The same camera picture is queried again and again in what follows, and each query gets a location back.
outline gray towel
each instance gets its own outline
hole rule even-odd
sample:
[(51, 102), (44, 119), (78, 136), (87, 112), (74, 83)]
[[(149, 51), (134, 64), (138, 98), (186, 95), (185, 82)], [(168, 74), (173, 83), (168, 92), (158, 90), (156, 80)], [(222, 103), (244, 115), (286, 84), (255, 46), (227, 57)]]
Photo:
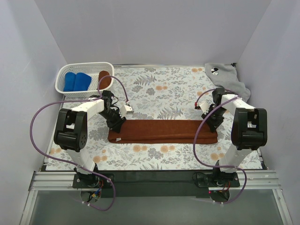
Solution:
[(214, 85), (232, 90), (241, 96), (244, 102), (250, 98), (250, 90), (245, 87), (244, 83), (239, 82), (236, 69), (232, 65), (206, 63), (205, 73)]

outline gray wall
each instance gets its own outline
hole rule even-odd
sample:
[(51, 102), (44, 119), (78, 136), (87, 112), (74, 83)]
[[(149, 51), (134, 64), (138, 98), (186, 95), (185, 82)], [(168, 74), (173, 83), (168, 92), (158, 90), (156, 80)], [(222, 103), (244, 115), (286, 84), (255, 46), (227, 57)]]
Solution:
[[(30, 180), (43, 158), (29, 140), (33, 114), (59, 100), (54, 80), (66, 64), (34, 0), (0, 0), (0, 224), (19, 224)], [(57, 115), (46, 110), (35, 123), (46, 150)]]
[(300, 1), (273, 0), (238, 62), (250, 104), (268, 111), (262, 155), (276, 169), (294, 224), (300, 224)]
[(35, 0), (68, 63), (237, 62), (270, 0)]

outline folded blue cloth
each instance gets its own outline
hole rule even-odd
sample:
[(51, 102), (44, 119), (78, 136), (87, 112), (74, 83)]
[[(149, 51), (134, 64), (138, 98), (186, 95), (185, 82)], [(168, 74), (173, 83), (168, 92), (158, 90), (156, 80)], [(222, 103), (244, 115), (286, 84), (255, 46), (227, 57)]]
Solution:
[(88, 90), (91, 81), (92, 78), (89, 75), (86, 75), (84, 73), (76, 74), (73, 91)]
[(72, 72), (68, 72), (65, 75), (65, 87), (64, 91), (73, 91), (75, 84), (76, 74)]

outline plastic laundry basket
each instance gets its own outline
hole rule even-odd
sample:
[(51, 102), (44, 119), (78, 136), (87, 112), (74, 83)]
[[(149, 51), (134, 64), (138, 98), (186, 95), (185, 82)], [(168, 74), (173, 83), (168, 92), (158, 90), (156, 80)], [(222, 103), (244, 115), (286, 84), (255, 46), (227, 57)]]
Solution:
[[(113, 65), (108, 62), (88, 62), (88, 63), (68, 64), (59, 70), (55, 81), (55, 89), (59, 93), (62, 93), (69, 98), (84, 98), (84, 97), (89, 97), (91, 95), (97, 95), (99, 73), (103, 70), (107, 71), (110, 76), (114, 76)], [(65, 75), (68, 72), (73, 72), (75, 74), (81, 72), (89, 75), (92, 78), (89, 89), (86, 91), (63, 91), (65, 87)], [(107, 88), (101, 90), (109, 89), (113, 84), (113, 80), (114, 79), (112, 79), (111, 83)]]

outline folded brown cloth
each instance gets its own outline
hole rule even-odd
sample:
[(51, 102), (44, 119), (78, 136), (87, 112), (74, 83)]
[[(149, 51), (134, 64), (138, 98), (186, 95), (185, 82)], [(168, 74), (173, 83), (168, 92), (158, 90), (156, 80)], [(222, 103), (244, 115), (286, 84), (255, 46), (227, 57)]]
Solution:
[[(202, 120), (127, 120), (118, 134), (108, 133), (111, 143), (193, 143), (195, 133)], [(202, 127), (197, 144), (217, 143), (216, 132), (207, 124)]]
[[(99, 77), (98, 77), (98, 82), (100, 81), (100, 79), (104, 76), (108, 76), (109, 73), (107, 71), (101, 71), (99, 73)], [(112, 82), (112, 78), (111, 77), (106, 77), (104, 78), (102, 81), (101, 81), (101, 84), (100, 84), (100, 90), (104, 89), (104, 88), (107, 88)]]

